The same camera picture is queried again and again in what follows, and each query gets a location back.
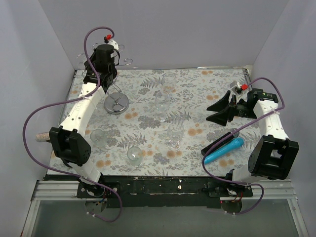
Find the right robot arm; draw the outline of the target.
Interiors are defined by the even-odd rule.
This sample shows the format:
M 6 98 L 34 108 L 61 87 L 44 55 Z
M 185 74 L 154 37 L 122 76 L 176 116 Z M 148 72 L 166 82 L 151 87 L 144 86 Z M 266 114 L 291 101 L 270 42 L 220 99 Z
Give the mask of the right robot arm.
M 229 181 L 223 184 L 224 192 L 235 196 L 241 184 L 251 184 L 263 179 L 287 178 L 299 151 L 299 144 L 289 139 L 278 114 L 279 97 L 262 89 L 253 89 L 247 99 L 237 100 L 230 91 L 218 102 L 209 106 L 214 114 L 207 121 L 226 126 L 234 117 L 253 119 L 259 124 L 261 138 L 249 156 L 247 165 L 231 171 Z

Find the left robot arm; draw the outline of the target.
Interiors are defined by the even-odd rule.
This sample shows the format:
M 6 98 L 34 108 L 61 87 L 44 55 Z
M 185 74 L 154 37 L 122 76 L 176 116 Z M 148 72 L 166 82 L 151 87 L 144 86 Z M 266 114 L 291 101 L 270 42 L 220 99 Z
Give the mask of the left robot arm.
M 91 146 L 85 140 L 85 130 L 99 101 L 117 76 L 115 68 L 115 53 L 119 45 L 110 40 L 107 44 L 98 45 L 90 57 L 96 72 L 93 72 L 88 62 L 85 62 L 86 75 L 79 94 L 81 100 L 74 103 L 67 117 L 58 128 L 49 131 L 50 142 L 54 154 L 62 162 L 83 178 L 92 180 L 88 191 L 93 197 L 101 197 L 105 185 L 99 181 L 101 173 L 89 159 Z

